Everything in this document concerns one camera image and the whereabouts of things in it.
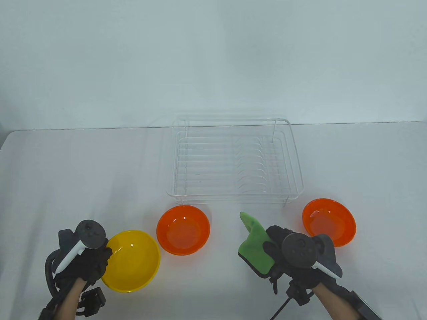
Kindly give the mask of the person's left hand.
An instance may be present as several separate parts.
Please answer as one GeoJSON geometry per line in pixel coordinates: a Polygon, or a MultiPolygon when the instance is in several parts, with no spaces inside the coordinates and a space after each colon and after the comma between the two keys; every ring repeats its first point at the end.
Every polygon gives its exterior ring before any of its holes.
{"type": "Polygon", "coordinates": [[[86,282],[84,286],[84,290],[86,290],[105,274],[108,260],[111,256],[112,250],[109,247],[103,246],[98,249],[85,249],[61,273],[55,275],[55,286],[62,289],[65,285],[80,278],[86,282]]]}

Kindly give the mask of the person's right hand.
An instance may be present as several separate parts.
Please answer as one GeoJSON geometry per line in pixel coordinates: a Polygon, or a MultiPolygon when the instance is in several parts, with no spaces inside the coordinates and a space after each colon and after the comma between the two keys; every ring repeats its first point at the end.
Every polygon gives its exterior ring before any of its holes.
{"type": "Polygon", "coordinates": [[[266,230],[267,235],[273,241],[265,241],[263,249],[279,266],[279,270],[291,277],[303,289],[311,290],[316,296],[324,290],[321,284],[322,272],[313,268],[295,268],[292,267],[282,254],[282,243],[284,239],[294,233],[290,229],[280,226],[271,226],[266,230]]]}

